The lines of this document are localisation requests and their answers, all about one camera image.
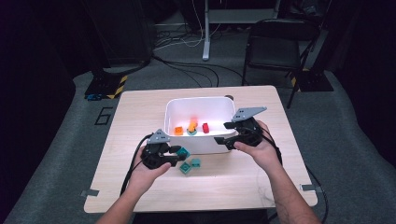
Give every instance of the forearm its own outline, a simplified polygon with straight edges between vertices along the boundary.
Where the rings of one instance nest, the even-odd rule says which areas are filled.
[[[125,191],[96,223],[127,223],[140,197],[139,193]]]
[[[281,165],[267,174],[281,223],[320,223]]]

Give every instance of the wooden tabletop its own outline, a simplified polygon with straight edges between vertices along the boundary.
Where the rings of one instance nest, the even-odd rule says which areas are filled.
[[[225,87],[157,91],[126,91],[120,98],[107,140],[93,177],[84,210],[104,213],[120,196],[120,188],[129,169],[136,146],[150,133],[163,129],[165,108],[176,98],[231,95],[235,109],[266,106],[254,116],[262,120],[282,152],[283,166],[298,189],[311,184],[289,121],[272,86]],[[178,167],[157,178],[135,207],[136,212],[203,211],[275,207],[268,176],[243,152],[191,155],[201,168],[184,175]],[[318,198],[313,191],[301,191],[311,206]]]

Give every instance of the white plastic container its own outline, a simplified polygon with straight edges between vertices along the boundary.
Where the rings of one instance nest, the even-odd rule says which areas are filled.
[[[235,114],[233,101],[224,96],[196,97],[171,100],[165,111],[164,132],[171,137],[171,146],[186,148],[190,154],[229,152],[226,146],[218,145],[214,137],[229,138],[236,130],[227,130],[224,122],[230,122]],[[188,135],[192,120],[197,121],[196,134]],[[207,123],[209,133],[204,133]],[[175,128],[182,127],[183,135],[175,135]]]

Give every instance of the chair seat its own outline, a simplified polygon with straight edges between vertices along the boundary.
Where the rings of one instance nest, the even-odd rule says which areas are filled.
[[[280,70],[300,68],[298,41],[255,37],[250,45],[249,66]]]

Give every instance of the teal block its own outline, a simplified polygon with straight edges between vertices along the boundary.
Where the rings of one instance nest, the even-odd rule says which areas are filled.
[[[179,169],[181,172],[183,172],[183,174],[186,175],[191,170],[191,166],[188,163],[183,162]]]
[[[200,159],[192,159],[191,160],[192,168],[199,168],[201,167],[201,160]]]
[[[179,150],[176,152],[176,154],[177,154],[178,156],[186,155],[186,159],[190,156],[190,152],[189,152],[186,148],[184,148],[184,147],[182,147],[181,149],[179,149]]]

